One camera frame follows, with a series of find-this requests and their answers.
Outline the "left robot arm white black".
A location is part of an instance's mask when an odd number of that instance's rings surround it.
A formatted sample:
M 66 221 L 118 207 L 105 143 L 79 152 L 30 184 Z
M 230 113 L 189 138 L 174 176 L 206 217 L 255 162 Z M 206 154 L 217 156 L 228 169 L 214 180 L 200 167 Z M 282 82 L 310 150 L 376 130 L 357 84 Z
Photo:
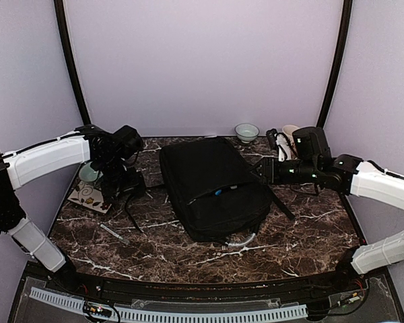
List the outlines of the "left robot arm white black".
M 24 211 L 19 190 L 46 180 L 51 174 L 71 166 L 89 164 L 100 173 L 100 193 L 111 205 L 119 194 L 141 186 L 140 174 L 127 161 L 143 150 L 136 129 L 125 125 L 109 133 L 93 124 L 29 147 L 0 151 L 0 233 L 11 236 L 46 270 L 67 293 L 77 293 L 81 277 L 72 262 Z

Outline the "black blue marker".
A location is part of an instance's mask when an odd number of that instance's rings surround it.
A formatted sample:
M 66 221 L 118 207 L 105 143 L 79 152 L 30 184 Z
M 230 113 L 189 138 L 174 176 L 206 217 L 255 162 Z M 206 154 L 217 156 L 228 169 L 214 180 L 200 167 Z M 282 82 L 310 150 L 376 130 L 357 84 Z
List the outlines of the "black blue marker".
M 215 195 L 215 196 L 219 196 L 219 195 L 221 195 L 222 193 L 226 193 L 226 192 L 229 192 L 229 191 L 231 191 L 231 190 L 236 190 L 237 188 L 238 188 L 237 185 L 219 188 L 219 189 L 217 189 L 217 190 L 214 192 L 214 195 Z

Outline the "black student backpack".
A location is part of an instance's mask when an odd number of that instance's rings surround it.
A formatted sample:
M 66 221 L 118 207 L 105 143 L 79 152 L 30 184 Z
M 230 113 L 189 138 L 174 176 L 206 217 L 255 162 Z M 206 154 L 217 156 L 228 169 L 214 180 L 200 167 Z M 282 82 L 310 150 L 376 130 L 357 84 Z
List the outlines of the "black student backpack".
M 250 173 L 250 164 L 223 137 L 161 148 L 159 165 L 176 218 L 196 242 L 226 244 L 232 234 L 257 234 L 272 204 L 290 220 L 294 214 Z M 223 187 L 237 185 L 215 196 Z

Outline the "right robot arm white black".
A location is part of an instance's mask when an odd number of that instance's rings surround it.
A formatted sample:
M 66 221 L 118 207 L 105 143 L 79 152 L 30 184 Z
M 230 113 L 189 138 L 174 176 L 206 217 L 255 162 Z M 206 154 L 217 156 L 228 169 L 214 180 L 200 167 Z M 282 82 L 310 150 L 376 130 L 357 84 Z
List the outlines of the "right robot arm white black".
M 315 155 L 309 160 L 285 161 L 264 157 L 250 170 L 263 184 L 312 183 L 404 211 L 404 176 L 352 155 Z M 404 230 L 375 243 L 347 250 L 337 263 L 337 272 L 331 275 L 330 286 L 337 292 L 344 292 L 355 283 L 356 276 L 403 260 Z

